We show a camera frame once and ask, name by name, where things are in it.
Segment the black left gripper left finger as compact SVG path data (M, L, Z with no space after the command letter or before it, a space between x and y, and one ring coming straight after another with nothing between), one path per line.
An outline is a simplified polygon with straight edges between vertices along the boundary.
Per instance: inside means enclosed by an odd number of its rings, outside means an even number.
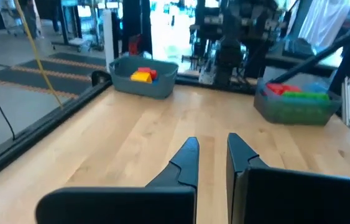
M195 223L199 142L188 138L144 187L64 187L43 196L37 223Z

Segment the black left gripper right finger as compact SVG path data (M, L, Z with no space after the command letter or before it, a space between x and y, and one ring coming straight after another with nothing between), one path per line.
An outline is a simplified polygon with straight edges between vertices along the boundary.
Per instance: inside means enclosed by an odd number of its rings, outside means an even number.
M229 223L350 223L350 178L269 167L236 133L226 187Z

